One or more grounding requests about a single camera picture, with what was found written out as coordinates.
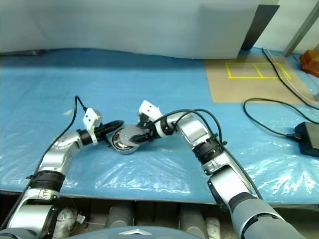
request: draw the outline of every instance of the power cord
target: power cord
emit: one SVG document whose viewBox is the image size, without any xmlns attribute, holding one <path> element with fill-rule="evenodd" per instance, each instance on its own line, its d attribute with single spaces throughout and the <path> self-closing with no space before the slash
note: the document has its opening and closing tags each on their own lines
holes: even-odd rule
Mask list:
<svg viewBox="0 0 319 239">
<path fill-rule="evenodd" d="M 248 113 L 247 111 L 247 103 L 248 102 L 252 102 L 252 101 L 266 101 L 266 102 L 275 102 L 275 103 L 279 103 L 279 104 L 283 104 L 283 105 L 286 105 L 292 109 L 294 109 L 295 111 L 297 111 L 300 115 L 302 115 L 305 119 L 309 120 L 310 122 L 312 123 L 315 123 L 315 124 L 319 124 L 318 121 L 314 121 L 312 120 L 311 118 L 309 118 L 308 116 L 306 116 L 304 113 L 302 113 L 298 108 L 294 107 L 293 105 L 291 104 L 288 104 L 286 102 L 283 102 L 283 101 L 277 101 L 277 100 L 271 100 L 271 99 L 265 99 L 265 98 L 249 98 L 247 100 L 245 100 L 244 102 L 244 112 L 245 114 L 247 115 L 248 118 L 250 118 L 252 121 L 254 121 L 255 123 L 259 124 L 260 126 L 262 126 L 263 128 L 269 130 L 270 132 L 274 133 L 274 134 L 277 134 L 277 135 L 280 135 L 280 136 L 285 136 L 287 138 L 290 138 L 290 139 L 293 139 L 293 140 L 296 140 L 296 141 L 300 141 L 302 140 L 302 136 L 301 135 L 298 135 L 298 134 L 289 134 L 289 133 L 281 133 L 281 132 L 278 132 L 278 131 L 275 131 L 271 128 L 269 128 L 268 126 L 264 125 L 263 123 L 261 123 L 260 121 L 256 120 L 251 114 Z"/>
<path fill-rule="evenodd" d="M 305 105 L 307 105 L 307 106 L 309 106 L 309 107 L 311 107 L 311 108 L 313 108 L 313 109 L 315 109 L 315 110 L 319 110 L 318 107 L 312 106 L 312 105 L 309 104 L 307 101 L 305 101 L 305 100 L 304 100 L 300 95 L 298 95 L 292 88 L 290 88 L 285 81 L 283 81 L 283 79 L 282 79 L 281 76 L 279 75 L 279 72 L 278 72 L 278 70 L 277 70 L 275 64 L 272 62 L 272 60 L 271 60 L 271 59 L 269 58 L 269 56 L 266 54 L 264 48 L 262 48 L 262 52 L 263 52 L 263 54 L 265 55 L 265 57 L 267 58 L 267 60 L 269 61 L 269 63 L 272 65 L 272 67 L 273 67 L 273 69 L 274 69 L 276 75 L 278 76 L 278 79 L 284 84 L 284 86 L 286 86 L 287 89 L 288 89 L 291 93 L 293 93 L 299 100 L 301 100 Z"/>
<path fill-rule="evenodd" d="M 39 170 L 39 167 L 43 161 L 43 158 L 44 156 L 46 155 L 46 153 L 51 149 L 51 147 L 62 137 L 62 135 L 64 135 L 70 128 L 71 126 L 73 125 L 74 121 L 75 121 L 75 118 L 76 118 L 76 114 L 77 114 L 77 102 L 79 101 L 81 107 L 83 108 L 83 111 L 86 112 L 87 110 L 87 107 L 84 106 L 84 104 L 82 103 L 80 97 L 78 96 L 75 96 L 74 97 L 74 112 L 73 112 L 73 118 L 70 122 L 70 124 L 67 126 L 67 128 L 65 128 L 65 130 L 58 135 L 57 138 L 55 138 L 55 140 L 49 145 L 49 147 L 45 150 L 44 154 L 42 155 L 41 159 L 39 160 L 38 162 L 38 165 L 36 166 L 35 168 L 35 171 L 33 173 L 33 175 L 30 175 L 28 176 L 27 178 L 30 179 L 29 182 L 27 183 L 26 187 L 24 188 L 24 190 L 22 191 L 22 193 L 20 194 L 18 200 L 16 201 L 16 203 L 14 204 L 14 206 L 11 208 L 10 212 L 8 213 L 7 217 L 5 218 L 4 222 L 2 223 L 1 227 L 0 227 L 0 230 L 3 230 L 6 228 L 10 218 L 12 217 L 12 215 L 14 214 L 16 208 L 18 207 L 19 203 L 21 202 L 22 200 L 22 197 L 24 196 L 25 192 L 27 191 L 27 189 L 29 188 L 29 186 L 31 185 L 33 179 L 34 179 L 34 176 L 36 175 L 36 173 L 38 172 Z"/>
<path fill-rule="evenodd" d="M 306 101 L 314 104 L 314 105 L 317 105 L 319 102 L 316 102 L 316 101 L 312 101 L 311 99 L 308 99 L 305 95 L 303 95 L 295 86 L 294 84 L 289 80 L 289 78 L 287 77 L 287 74 L 285 73 L 285 71 L 279 66 L 279 64 L 275 61 L 273 55 L 271 54 L 271 52 L 267 50 L 267 53 L 268 55 L 270 56 L 272 62 L 277 66 L 277 68 L 283 73 L 286 81 L 289 83 L 289 85 L 295 90 L 296 93 L 298 93 L 302 98 L 304 98 Z"/>
</svg>

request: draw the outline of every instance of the table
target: table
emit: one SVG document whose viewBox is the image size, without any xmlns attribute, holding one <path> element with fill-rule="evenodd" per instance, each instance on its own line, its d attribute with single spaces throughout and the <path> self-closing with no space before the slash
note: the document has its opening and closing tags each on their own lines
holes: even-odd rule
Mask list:
<svg viewBox="0 0 319 239">
<path fill-rule="evenodd" d="M 290 56 L 291 64 L 298 62 Z M 315 89 L 304 72 L 298 74 Z M 143 100 L 163 113 L 204 108 L 219 119 L 228 149 L 272 204 L 319 203 L 319 162 L 301 155 L 296 142 L 272 135 L 243 113 L 240 103 L 211 99 L 204 61 L 93 49 L 64 49 L 37 56 L 1 58 L 0 189 L 21 191 L 43 151 L 71 121 L 73 98 L 98 109 L 103 122 L 136 124 Z M 264 123 L 292 131 L 304 121 L 276 104 L 252 104 Z M 311 117 L 319 117 L 298 106 Z M 83 128 L 79 111 L 71 130 Z M 213 130 L 216 127 L 209 121 Z M 207 176 L 178 135 L 158 139 L 131 155 L 105 144 L 87 146 L 74 157 L 61 189 L 65 196 L 214 203 Z"/>
</svg>

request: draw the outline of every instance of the floor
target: floor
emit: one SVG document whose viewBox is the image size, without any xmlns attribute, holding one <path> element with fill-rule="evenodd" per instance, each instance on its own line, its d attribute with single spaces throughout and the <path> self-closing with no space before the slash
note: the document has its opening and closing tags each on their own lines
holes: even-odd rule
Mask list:
<svg viewBox="0 0 319 239">
<path fill-rule="evenodd" d="M 0 219 L 4 219 L 6 210 L 14 203 L 16 195 L 1 195 Z M 61 198 L 62 207 L 77 208 L 86 215 L 86 222 L 79 225 L 71 235 L 103 229 L 108 212 L 116 201 Z M 165 202 L 134 202 L 135 225 L 162 226 L 178 228 L 178 211 L 180 203 Z M 220 221 L 221 239 L 237 239 L 228 213 L 220 210 L 216 205 L 200 205 L 204 217 L 216 217 Z M 299 206 L 275 208 L 285 220 L 291 223 L 302 235 L 308 239 L 319 238 L 319 207 Z"/>
</svg>

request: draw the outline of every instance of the black wire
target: black wire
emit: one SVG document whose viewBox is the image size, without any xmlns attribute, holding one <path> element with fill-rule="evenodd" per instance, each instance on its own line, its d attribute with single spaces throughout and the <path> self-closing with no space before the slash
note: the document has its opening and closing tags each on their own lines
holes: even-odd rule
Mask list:
<svg viewBox="0 0 319 239">
<path fill-rule="evenodd" d="M 270 64 L 272 65 L 272 67 L 274 68 L 275 72 L 276 72 L 276 75 L 278 76 L 278 79 L 288 88 L 288 90 L 290 90 L 291 93 L 293 93 L 299 100 L 301 100 L 305 105 L 315 109 L 315 110 L 318 110 L 319 111 L 319 108 L 318 107 L 315 107 L 315 106 L 312 106 L 311 104 L 309 104 L 307 101 L 305 101 L 301 96 L 299 96 L 293 89 L 291 89 L 286 82 L 283 81 L 283 79 L 281 78 L 281 76 L 279 75 L 279 72 L 276 68 L 276 66 L 274 65 L 274 63 L 270 60 L 270 58 L 268 57 L 268 55 L 266 54 L 265 50 L 262 48 L 262 52 L 263 54 L 265 55 L 265 57 L 267 58 L 267 60 L 270 62 Z"/>
<path fill-rule="evenodd" d="M 275 130 L 269 128 L 268 126 L 264 125 L 260 121 L 256 120 L 254 117 L 252 117 L 251 114 L 248 113 L 247 108 L 246 108 L 247 103 L 250 102 L 250 101 L 267 101 L 267 102 L 275 102 L 275 103 L 283 104 L 283 105 L 289 106 L 290 108 L 293 108 L 295 111 L 297 111 L 300 115 L 302 115 L 305 119 L 309 120 L 310 122 L 315 123 L 315 124 L 319 124 L 318 121 L 312 120 L 311 118 L 306 116 L 303 112 L 301 112 L 298 108 L 294 107 L 291 104 L 283 102 L 283 101 L 271 100 L 271 99 L 266 99 L 266 98 L 249 98 L 249 99 L 245 100 L 243 108 L 244 108 L 244 112 L 247 115 L 247 117 L 250 118 L 255 123 L 259 124 L 260 126 L 264 127 L 265 129 L 269 130 L 272 133 L 275 133 L 275 134 L 278 134 L 278 135 L 281 135 L 281 136 L 285 136 L 285 137 L 291 137 L 292 136 L 292 134 L 281 133 L 281 132 L 275 131 Z"/>
<path fill-rule="evenodd" d="M 194 114 L 198 115 L 198 116 L 203 120 L 203 122 L 206 122 L 206 123 L 207 123 L 207 121 L 205 120 L 205 118 L 204 118 L 201 114 L 199 114 L 197 111 L 206 112 L 207 114 L 209 114 L 209 115 L 214 119 L 214 121 L 215 121 L 215 123 L 216 123 L 216 125 L 217 125 L 217 128 L 218 128 L 219 140 L 222 142 L 222 130 L 221 130 L 221 127 L 220 127 L 220 124 L 219 124 L 217 118 L 216 118 L 211 112 L 209 112 L 209 111 L 207 111 L 207 110 L 203 110 L 203 109 L 196 109 L 196 110 L 182 109 L 182 110 L 172 111 L 172 112 L 170 112 L 170 113 L 167 113 L 167 114 L 165 114 L 165 115 L 159 117 L 159 118 L 156 119 L 155 121 L 146 124 L 146 125 L 143 126 L 142 128 L 149 128 L 149 127 L 155 125 L 157 122 L 161 121 L 162 119 L 167 118 L 168 116 L 171 116 L 171 115 L 176 114 L 176 113 L 182 113 L 182 112 L 185 112 L 185 113 L 188 112 L 187 114 L 189 114 L 189 113 L 194 113 Z M 187 115 L 187 114 L 183 114 L 183 116 L 179 117 L 178 120 L 180 120 L 182 117 L 184 117 L 184 116 Z M 176 126 L 177 126 L 177 121 L 176 121 L 175 124 L 174 124 L 174 131 L 175 131 L 175 129 L 176 129 Z M 210 133 L 211 133 L 212 136 L 213 136 L 214 134 L 213 134 L 213 132 L 212 132 L 212 130 L 211 130 L 211 128 L 210 128 L 210 126 L 209 126 L 208 123 L 206 124 L 206 127 L 207 127 L 207 129 L 210 131 Z"/>
<path fill-rule="evenodd" d="M 216 116 L 213 115 L 212 112 L 207 111 L 207 110 L 204 110 L 204 109 L 195 109 L 195 111 L 197 111 L 197 112 L 205 112 L 205 113 L 209 114 L 209 115 L 212 117 L 212 119 L 215 121 L 216 126 L 217 126 L 217 128 L 218 128 L 219 141 L 220 141 L 221 143 L 223 143 L 222 130 L 221 130 L 220 124 L 219 124 L 218 119 L 216 118 Z"/>
<path fill-rule="evenodd" d="M 43 158 L 44 158 L 44 156 L 46 155 L 46 153 L 47 153 L 47 152 L 51 149 L 51 147 L 59 140 L 59 138 L 60 138 L 62 135 L 64 135 L 64 134 L 71 128 L 71 126 L 73 125 L 73 123 L 74 123 L 74 121 L 75 121 L 75 118 L 76 118 L 76 113 L 77 113 L 77 101 L 80 102 L 80 105 L 82 106 L 83 110 L 86 111 L 87 108 L 83 105 L 83 103 L 82 103 L 80 97 L 75 96 L 75 97 L 74 97 L 74 112 L 73 112 L 73 118 L 72 118 L 70 124 L 67 126 L 67 128 L 65 128 L 65 130 L 64 130 L 61 134 L 58 135 L 57 138 L 55 138 L 55 140 L 54 140 L 54 141 L 49 145 L 49 147 L 45 150 L 44 154 L 42 155 L 41 159 L 39 160 L 39 162 L 38 162 L 38 164 L 37 164 L 37 166 L 36 166 L 36 168 L 35 168 L 35 171 L 34 171 L 33 175 L 31 175 L 31 178 L 30 178 L 29 182 L 27 183 L 26 187 L 24 188 L 23 192 L 20 194 L 18 200 L 16 201 L 16 203 L 14 204 L 14 206 L 11 208 L 10 212 L 8 213 L 7 217 L 5 218 L 4 222 L 2 223 L 2 225 L 1 225 L 1 227 L 0 227 L 0 230 L 3 230 L 3 229 L 6 228 L 6 226 L 7 226 L 8 222 L 9 222 L 10 218 L 11 218 L 12 215 L 14 214 L 14 212 L 15 212 L 17 206 L 19 205 L 19 203 L 20 203 L 21 200 L 22 200 L 22 197 L 24 196 L 25 192 L 27 191 L 27 189 L 29 188 L 30 184 L 32 183 L 32 181 L 33 181 L 33 179 L 34 179 L 36 173 L 38 172 L 39 167 L 40 167 L 40 165 L 41 165 L 41 163 L 42 163 L 42 161 L 43 161 Z"/>
<path fill-rule="evenodd" d="M 157 120 L 153 121 L 152 123 L 147 124 L 146 127 L 152 126 L 153 124 L 157 123 L 158 121 L 160 121 L 161 119 L 163 119 L 163 118 L 165 118 L 165 117 L 167 117 L 167 116 L 173 115 L 173 114 L 175 114 L 175 113 L 185 112 L 185 113 L 184 113 L 183 115 L 181 115 L 181 116 L 178 118 L 178 120 L 175 122 L 174 128 L 173 128 L 174 131 L 175 131 L 178 122 L 179 122 L 184 116 L 186 116 L 186 115 L 189 114 L 189 113 L 194 113 L 194 114 L 198 115 L 198 116 L 203 120 L 203 122 L 205 123 L 205 125 L 206 125 L 206 127 L 207 127 L 209 133 L 210 133 L 212 136 L 214 136 L 214 133 L 213 133 L 213 131 L 211 130 L 211 128 L 210 128 L 208 122 L 206 121 L 206 119 L 205 119 L 200 113 L 198 113 L 197 111 L 203 111 L 203 112 L 206 112 L 207 114 L 209 114 L 210 116 L 212 116 L 212 118 L 215 120 L 215 122 L 216 122 L 216 124 L 217 124 L 217 127 L 218 127 L 218 130 L 220 131 L 220 134 L 221 134 L 221 127 L 220 127 L 220 125 L 219 125 L 219 122 L 218 122 L 217 118 L 216 118 L 211 112 L 209 112 L 209 111 L 207 111 L 207 110 L 203 110 L 203 109 L 173 111 L 173 112 L 170 112 L 170 113 L 168 113 L 168 114 L 166 114 L 166 115 L 164 115 L 164 116 L 158 118 Z M 252 188 L 253 188 L 254 191 L 256 192 L 258 198 L 261 199 L 261 200 L 263 200 L 263 197 L 261 196 L 261 194 L 260 194 L 260 192 L 259 192 L 259 190 L 258 190 L 256 184 L 255 184 L 254 181 L 251 179 L 251 177 L 248 175 L 248 173 L 246 172 L 246 170 L 244 169 L 244 167 L 243 167 L 243 166 L 238 162 L 238 160 L 229 152 L 229 150 L 224 146 L 224 144 L 223 144 L 223 142 L 222 142 L 221 140 L 218 140 L 218 139 L 216 139 L 216 138 L 215 138 L 215 140 L 216 140 L 216 142 L 223 148 L 223 150 L 225 150 L 225 151 L 229 154 L 229 156 L 234 160 L 234 162 L 237 164 L 237 166 L 238 166 L 238 167 L 240 168 L 240 170 L 243 172 L 243 174 L 245 175 L 245 177 L 247 178 L 247 180 L 248 180 L 249 183 L 251 184 Z"/>
<path fill-rule="evenodd" d="M 254 191 L 257 194 L 257 197 L 261 200 L 264 200 L 263 197 L 261 196 L 256 184 L 254 183 L 254 181 L 251 179 L 251 177 L 248 175 L 248 173 L 246 172 L 246 170 L 244 169 L 244 167 L 238 162 L 238 160 L 235 158 L 234 155 L 231 154 L 231 152 L 229 152 L 229 150 L 223 145 L 223 143 L 221 143 L 218 139 L 215 139 L 217 141 L 217 143 L 229 154 L 229 156 L 234 160 L 234 162 L 237 164 L 237 166 L 240 168 L 240 170 L 243 172 L 243 174 L 246 176 L 247 180 L 249 181 L 249 183 L 251 184 L 251 186 L 253 187 Z"/>
</svg>

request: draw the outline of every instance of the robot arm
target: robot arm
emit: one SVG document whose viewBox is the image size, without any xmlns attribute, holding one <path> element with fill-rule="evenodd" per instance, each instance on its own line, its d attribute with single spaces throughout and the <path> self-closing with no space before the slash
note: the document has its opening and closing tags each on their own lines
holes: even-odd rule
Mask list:
<svg viewBox="0 0 319 239">
<path fill-rule="evenodd" d="M 119 128 L 124 122 L 116 120 L 101 123 L 102 116 L 87 108 L 83 118 L 85 130 L 77 130 L 61 136 L 44 155 L 39 169 L 31 178 L 0 236 L 22 238 L 52 238 L 58 214 L 60 189 L 70 168 L 74 154 L 90 143 L 105 141 L 106 134 Z"/>
<path fill-rule="evenodd" d="M 163 118 L 157 107 L 143 101 L 139 123 L 118 130 L 112 144 L 121 153 L 132 153 L 148 141 L 171 135 L 176 128 L 200 161 L 205 174 L 210 176 L 208 187 L 217 204 L 230 212 L 239 238 L 303 239 L 272 207 L 252 195 L 248 178 L 216 135 L 193 115 L 185 113 L 187 111 Z"/>
</svg>

